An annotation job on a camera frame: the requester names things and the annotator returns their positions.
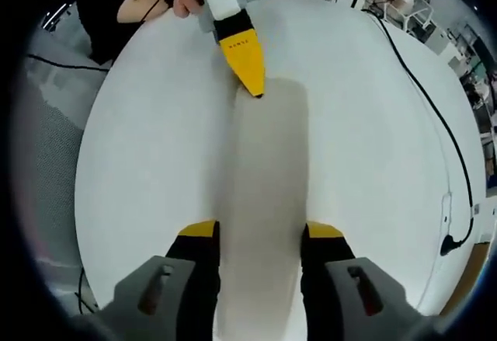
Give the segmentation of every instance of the yellow object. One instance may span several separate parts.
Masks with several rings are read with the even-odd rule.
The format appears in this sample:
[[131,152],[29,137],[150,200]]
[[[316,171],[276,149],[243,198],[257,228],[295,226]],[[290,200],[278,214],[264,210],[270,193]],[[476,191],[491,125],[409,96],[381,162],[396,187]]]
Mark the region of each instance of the yellow object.
[[308,221],[310,238],[342,238],[343,233],[329,224]]
[[264,94],[264,56],[254,29],[245,30],[219,42],[226,61],[255,97]]
[[214,233],[215,224],[216,221],[214,220],[191,224],[190,226],[181,230],[178,236],[211,238]]

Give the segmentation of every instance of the person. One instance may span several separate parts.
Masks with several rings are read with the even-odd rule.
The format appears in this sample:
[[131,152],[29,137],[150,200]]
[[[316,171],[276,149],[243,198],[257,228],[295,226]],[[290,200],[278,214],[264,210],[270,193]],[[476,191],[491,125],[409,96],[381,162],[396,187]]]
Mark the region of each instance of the person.
[[[92,43],[91,59],[99,64],[114,61],[145,21],[168,10],[164,0],[76,0],[79,17]],[[187,17],[198,12],[195,0],[175,0],[174,12]]]

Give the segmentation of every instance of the white wall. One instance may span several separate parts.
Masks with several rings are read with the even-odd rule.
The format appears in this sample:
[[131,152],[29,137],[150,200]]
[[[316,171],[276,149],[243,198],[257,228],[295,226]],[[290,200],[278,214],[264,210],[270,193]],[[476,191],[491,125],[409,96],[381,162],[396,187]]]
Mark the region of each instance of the white wall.
[[478,18],[478,13],[461,0],[432,0],[433,21],[443,29],[454,28],[461,20],[467,21],[483,39],[488,49],[497,58],[497,43],[492,29]]

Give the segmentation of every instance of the black shirt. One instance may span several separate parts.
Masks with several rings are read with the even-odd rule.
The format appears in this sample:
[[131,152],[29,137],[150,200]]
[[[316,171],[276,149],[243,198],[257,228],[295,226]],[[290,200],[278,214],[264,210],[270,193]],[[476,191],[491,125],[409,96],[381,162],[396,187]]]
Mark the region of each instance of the black shirt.
[[76,0],[79,19],[92,41],[91,58],[99,64],[115,60],[140,23],[118,23],[124,0]]

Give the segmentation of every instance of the white table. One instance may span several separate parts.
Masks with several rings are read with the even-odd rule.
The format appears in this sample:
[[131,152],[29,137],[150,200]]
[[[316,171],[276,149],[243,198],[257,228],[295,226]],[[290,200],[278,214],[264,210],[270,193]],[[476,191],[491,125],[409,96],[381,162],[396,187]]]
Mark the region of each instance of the white table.
[[[467,190],[447,133],[380,27],[362,12],[319,0],[263,0],[248,10],[267,77],[291,78],[307,92],[308,219],[341,229],[355,254],[398,280],[420,311],[439,311],[472,248],[471,237],[438,256],[448,223],[442,200],[450,184],[450,231],[462,238]],[[452,128],[477,203],[485,197],[484,160],[464,91],[431,50],[388,29]],[[144,26],[113,66],[83,137],[75,190],[78,243],[100,305],[117,281],[164,255],[180,229],[218,215],[237,86],[212,35],[194,18],[169,13]],[[298,289],[282,305],[288,340],[305,337]]]

